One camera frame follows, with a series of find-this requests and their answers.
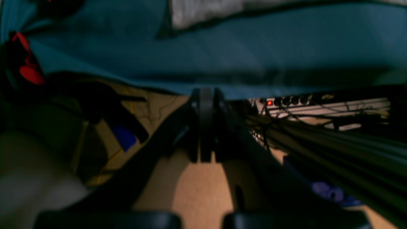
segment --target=black cable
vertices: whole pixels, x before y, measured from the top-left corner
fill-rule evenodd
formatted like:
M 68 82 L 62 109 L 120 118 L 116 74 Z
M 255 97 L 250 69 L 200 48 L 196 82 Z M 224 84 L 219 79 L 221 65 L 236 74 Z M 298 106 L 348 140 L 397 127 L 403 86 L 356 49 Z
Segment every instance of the black cable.
M 271 154 L 269 142 L 267 141 L 267 128 L 263 128 L 263 143 L 266 145 L 267 151 Z
M 299 117 L 293 113 L 291 113 L 291 111 L 289 111 L 287 108 L 283 107 L 283 109 L 285 110 L 285 112 L 287 112 L 288 114 L 290 114 L 290 116 L 294 117 L 296 120 L 298 120 L 300 123 L 303 123 L 305 125 L 310 125 L 309 123 L 306 123 L 304 121 L 302 121 L 301 119 L 299 119 Z

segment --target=blue object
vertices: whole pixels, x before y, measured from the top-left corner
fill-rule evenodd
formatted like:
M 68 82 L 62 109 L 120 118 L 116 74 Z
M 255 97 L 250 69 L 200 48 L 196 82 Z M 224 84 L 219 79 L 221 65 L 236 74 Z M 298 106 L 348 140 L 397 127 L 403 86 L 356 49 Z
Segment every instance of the blue object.
M 136 144 L 137 139 L 130 130 L 112 123 L 107 124 L 109 125 L 110 130 L 113 132 L 117 141 L 119 141 L 119 144 L 123 148 L 124 152 L 127 152 L 133 145 Z
M 278 97 L 407 82 L 407 8 L 326 4 L 232 18 L 175 38 L 156 36 L 168 0 L 86 0 L 64 20 L 36 1 L 3 0 L 1 42 L 24 33 L 45 74 L 72 71 L 190 95 Z
M 305 168 L 291 156 L 283 158 L 283 166 L 291 170 L 319 197 L 341 205 L 341 207 L 360 206 L 363 203 L 345 193 L 340 187 L 324 181 L 323 176 Z

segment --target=blue cloth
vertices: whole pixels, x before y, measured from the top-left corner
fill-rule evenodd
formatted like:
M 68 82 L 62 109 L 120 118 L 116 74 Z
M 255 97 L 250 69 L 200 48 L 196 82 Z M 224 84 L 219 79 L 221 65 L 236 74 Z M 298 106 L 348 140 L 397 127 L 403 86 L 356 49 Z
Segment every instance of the blue cloth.
M 3 0 L 1 41 L 9 31 L 28 34 L 46 74 L 89 73 L 186 95 L 196 87 L 241 99 L 407 82 L 404 7 L 302 7 L 157 40 L 166 1 L 86 0 L 52 21 L 38 18 L 35 1 Z

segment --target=black plastic piece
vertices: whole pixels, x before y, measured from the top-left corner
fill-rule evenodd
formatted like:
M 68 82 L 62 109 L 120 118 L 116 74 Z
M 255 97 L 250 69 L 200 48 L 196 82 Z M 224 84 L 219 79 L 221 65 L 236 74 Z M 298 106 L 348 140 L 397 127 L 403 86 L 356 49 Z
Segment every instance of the black plastic piece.
M 321 215 L 310 218 L 301 212 L 238 212 L 228 214 L 223 220 L 223 229 L 370 229 L 362 212 L 342 211 L 341 215 Z
M 181 219 L 167 212 L 48 211 L 35 229 L 181 229 Z
M 300 98 L 300 103 L 301 104 L 307 104 L 308 103 L 308 96 L 302 96 L 301 98 Z
M 286 105 L 286 106 L 290 105 L 290 104 L 291 104 L 290 97 L 285 97 L 285 98 L 283 98 L 282 104 L 283 104 L 283 105 Z
M 281 106 L 281 98 L 275 98 L 274 99 L 274 105 L 275 106 Z
M 294 96 L 294 97 L 291 98 L 291 103 L 293 105 L 298 105 L 299 102 L 300 102 L 300 98 L 298 96 Z

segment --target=wire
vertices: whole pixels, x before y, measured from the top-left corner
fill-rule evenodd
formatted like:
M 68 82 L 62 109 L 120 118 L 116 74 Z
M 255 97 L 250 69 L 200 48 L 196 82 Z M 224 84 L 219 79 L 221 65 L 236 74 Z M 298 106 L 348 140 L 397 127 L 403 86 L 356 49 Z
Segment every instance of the wire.
M 103 175 L 103 171 L 106 170 L 107 165 L 112 162 L 114 159 L 116 159 L 116 157 L 118 157 L 122 152 L 124 152 L 124 150 L 122 148 L 120 148 L 115 154 L 113 154 L 113 156 L 107 161 L 106 165 L 102 167 L 101 171 L 99 172 L 99 176 L 98 176 L 98 184 L 100 184 L 101 182 L 101 177 Z
M 126 90 L 126 94 L 130 94 L 130 91 L 127 87 L 125 87 Z M 130 112 L 132 114 L 134 114 L 134 106 L 133 106 L 133 101 L 129 101 L 130 104 Z M 118 157 L 122 152 L 124 152 L 123 148 L 120 148 L 115 154 L 113 154 L 113 156 L 111 158 L 109 158 L 109 160 L 106 162 L 106 164 L 102 167 L 101 171 L 99 172 L 99 176 L 98 176 L 98 184 L 101 182 L 101 177 L 103 174 L 103 171 L 107 168 L 107 166 L 109 165 L 110 162 L 112 162 L 114 159 L 116 159 L 116 157 Z
M 289 111 L 287 108 L 283 107 L 283 109 L 285 110 L 285 112 L 289 113 L 290 116 L 294 117 L 297 121 L 299 121 L 300 123 L 303 123 L 305 125 L 310 125 L 309 123 L 306 123 L 304 121 L 302 121 L 301 119 L 299 119 L 299 117 L 293 113 L 291 113 L 291 111 Z
M 169 107 L 169 106 L 171 106 L 172 104 L 174 104 L 174 102 L 175 102 L 176 100 L 177 100 L 177 96 L 174 96 L 173 100 L 172 100 L 170 103 L 168 103 L 167 105 L 162 106 L 162 107 L 160 107 L 160 108 L 158 109 L 158 113 L 159 113 L 158 120 L 161 120 L 161 112 L 162 112 L 162 110 L 163 110 L 164 108 Z

